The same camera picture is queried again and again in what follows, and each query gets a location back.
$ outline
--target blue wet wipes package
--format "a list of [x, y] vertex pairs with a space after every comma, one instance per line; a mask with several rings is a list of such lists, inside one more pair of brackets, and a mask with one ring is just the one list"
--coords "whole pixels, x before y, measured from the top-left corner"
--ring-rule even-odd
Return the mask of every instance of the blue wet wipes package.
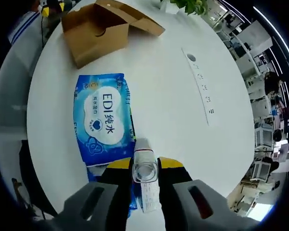
[[133, 157], [130, 91], [124, 74], [80, 75], [74, 93], [73, 118], [86, 166]]

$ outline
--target cardboard box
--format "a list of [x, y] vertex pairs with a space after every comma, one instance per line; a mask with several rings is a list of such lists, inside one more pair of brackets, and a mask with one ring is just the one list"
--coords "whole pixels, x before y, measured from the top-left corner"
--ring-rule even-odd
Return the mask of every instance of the cardboard box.
[[145, 14], [114, 0], [97, 0], [62, 18], [64, 37], [77, 68], [124, 48], [130, 25], [156, 36], [165, 31]]

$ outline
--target open box lid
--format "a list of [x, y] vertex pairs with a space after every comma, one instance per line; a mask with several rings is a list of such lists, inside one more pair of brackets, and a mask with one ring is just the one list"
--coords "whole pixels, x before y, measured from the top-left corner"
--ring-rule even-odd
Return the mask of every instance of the open box lid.
[[160, 36], [165, 29], [140, 11], [115, 0], [97, 0], [95, 4], [103, 6], [124, 19], [130, 25], [147, 31], [152, 35]]

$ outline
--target table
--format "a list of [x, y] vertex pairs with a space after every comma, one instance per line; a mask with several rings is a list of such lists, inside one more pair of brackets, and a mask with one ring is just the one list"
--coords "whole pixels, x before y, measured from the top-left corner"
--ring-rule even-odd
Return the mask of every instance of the table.
[[[91, 2], [82, 0], [75, 9]], [[124, 73], [136, 137], [149, 139], [157, 156], [179, 160], [193, 179], [203, 180], [221, 195], [227, 196], [237, 186], [253, 161], [250, 99], [235, 61], [215, 32], [197, 15], [165, 14], [148, 0], [124, 2], [166, 31], [156, 38], [131, 28], [126, 48], [77, 70], [59, 25], [32, 78], [28, 142], [39, 182], [57, 212], [62, 211], [65, 199], [88, 182], [73, 124], [74, 89], [80, 74]], [[197, 57], [210, 82], [214, 126], [208, 126], [183, 47]], [[128, 227], [139, 226], [133, 217], [141, 215], [134, 212]], [[154, 212], [147, 217], [161, 220]]]

